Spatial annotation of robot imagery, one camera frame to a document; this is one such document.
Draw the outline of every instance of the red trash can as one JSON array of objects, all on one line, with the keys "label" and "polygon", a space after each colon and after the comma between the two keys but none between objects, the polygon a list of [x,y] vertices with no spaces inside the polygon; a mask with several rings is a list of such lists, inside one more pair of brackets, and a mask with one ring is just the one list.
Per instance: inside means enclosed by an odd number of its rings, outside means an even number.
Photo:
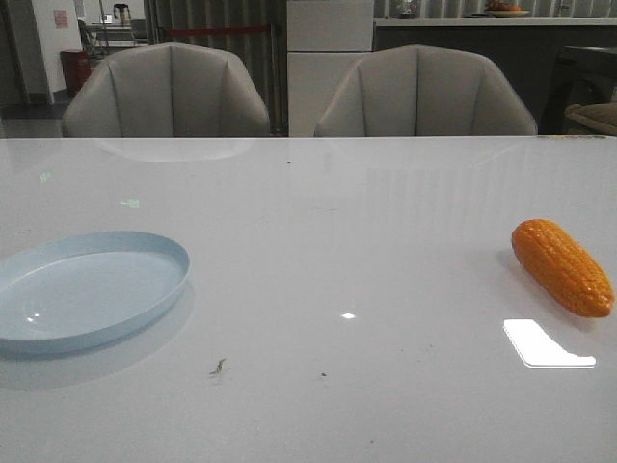
[{"label": "red trash can", "polygon": [[75,96],[90,77],[90,60],[84,50],[65,50],[60,52],[62,71],[65,74],[68,96]]}]

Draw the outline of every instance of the white cabinet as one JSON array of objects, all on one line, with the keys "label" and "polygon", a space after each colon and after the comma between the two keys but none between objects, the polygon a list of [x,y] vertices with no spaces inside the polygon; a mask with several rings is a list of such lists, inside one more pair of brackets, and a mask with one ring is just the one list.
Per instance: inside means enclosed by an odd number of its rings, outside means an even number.
[{"label": "white cabinet", "polygon": [[312,136],[343,72],[372,43],[372,0],[287,2],[290,136]]}]

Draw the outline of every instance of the kettle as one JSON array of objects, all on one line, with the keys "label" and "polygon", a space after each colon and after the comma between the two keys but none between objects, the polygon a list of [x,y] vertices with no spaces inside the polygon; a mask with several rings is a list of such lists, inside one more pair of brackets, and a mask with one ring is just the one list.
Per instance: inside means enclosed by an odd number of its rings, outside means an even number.
[{"label": "kettle", "polygon": [[120,17],[120,24],[123,26],[127,24],[131,20],[131,11],[128,8],[128,5],[125,3],[116,3],[114,4],[114,17],[117,18],[116,12],[118,12],[118,16]]}]

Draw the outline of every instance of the upholstered chair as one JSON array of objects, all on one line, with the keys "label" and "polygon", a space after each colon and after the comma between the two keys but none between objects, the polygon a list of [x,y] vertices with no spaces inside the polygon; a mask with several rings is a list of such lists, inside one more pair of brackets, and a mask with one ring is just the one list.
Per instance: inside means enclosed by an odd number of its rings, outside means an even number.
[{"label": "upholstered chair", "polygon": [[66,137],[264,137],[270,124],[236,55],[163,43],[105,58],[62,128]]},{"label": "upholstered chair", "polygon": [[360,58],[315,129],[321,137],[536,133],[536,122],[495,63],[424,45]]}]

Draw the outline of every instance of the floor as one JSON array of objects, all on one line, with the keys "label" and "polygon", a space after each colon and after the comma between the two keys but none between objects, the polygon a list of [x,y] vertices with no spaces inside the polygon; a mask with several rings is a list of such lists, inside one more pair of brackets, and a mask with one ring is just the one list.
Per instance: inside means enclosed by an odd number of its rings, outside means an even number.
[{"label": "floor", "polygon": [[59,138],[68,103],[0,108],[0,138]]}]

